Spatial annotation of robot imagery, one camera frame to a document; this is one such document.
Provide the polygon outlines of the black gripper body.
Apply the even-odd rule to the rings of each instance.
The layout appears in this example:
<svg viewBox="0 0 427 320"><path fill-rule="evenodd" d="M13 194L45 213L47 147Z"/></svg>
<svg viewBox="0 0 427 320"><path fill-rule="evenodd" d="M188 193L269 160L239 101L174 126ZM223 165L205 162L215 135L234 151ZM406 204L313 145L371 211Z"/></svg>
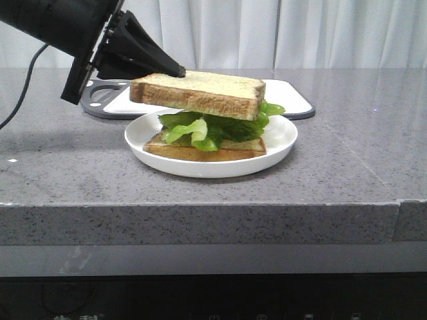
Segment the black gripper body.
<svg viewBox="0 0 427 320"><path fill-rule="evenodd" d="M96 44L102 38L104 27L119 13L123 1L70 1L62 5L70 38L67 43L74 57L61 98L78 104L83 90L94 69L93 55Z"/></svg>

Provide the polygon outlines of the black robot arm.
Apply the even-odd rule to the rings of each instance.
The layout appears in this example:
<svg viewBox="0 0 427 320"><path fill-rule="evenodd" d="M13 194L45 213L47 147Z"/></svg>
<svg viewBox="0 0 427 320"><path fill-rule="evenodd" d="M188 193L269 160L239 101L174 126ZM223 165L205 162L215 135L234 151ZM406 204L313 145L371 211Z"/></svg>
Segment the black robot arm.
<svg viewBox="0 0 427 320"><path fill-rule="evenodd" d="M1 21L74 58L61 98L78 104L94 70L100 79L137 79L151 73L184 77L131 11L114 0L1 2Z"/></svg>

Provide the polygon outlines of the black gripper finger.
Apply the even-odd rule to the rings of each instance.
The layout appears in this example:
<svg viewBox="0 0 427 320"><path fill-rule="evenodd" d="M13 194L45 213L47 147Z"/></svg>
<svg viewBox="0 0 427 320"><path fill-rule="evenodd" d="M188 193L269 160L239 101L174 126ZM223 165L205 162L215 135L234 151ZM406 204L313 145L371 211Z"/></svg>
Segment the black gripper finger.
<svg viewBox="0 0 427 320"><path fill-rule="evenodd" d="M145 77L152 73L163 73L177 77L177 69L161 70L153 66L132 60L112 53L105 54L97 65L97 77L100 79L125 79L133 80Z"/></svg>
<svg viewBox="0 0 427 320"><path fill-rule="evenodd" d="M121 55L161 70L177 69L177 77L185 77L185 67L157 45L131 11L121 11L114 17L114 26L107 38L106 54Z"/></svg>

